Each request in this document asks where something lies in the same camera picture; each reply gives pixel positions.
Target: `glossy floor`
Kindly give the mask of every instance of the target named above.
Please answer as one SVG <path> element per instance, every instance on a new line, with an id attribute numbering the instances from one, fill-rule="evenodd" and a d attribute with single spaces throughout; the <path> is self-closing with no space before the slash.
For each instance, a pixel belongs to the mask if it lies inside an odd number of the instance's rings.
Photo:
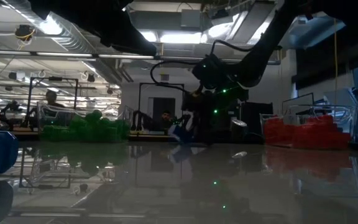
<path id="1" fill-rule="evenodd" d="M 0 175 L 2 223 L 358 223 L 358 153 L 141 142 L 23 152 Z"/>

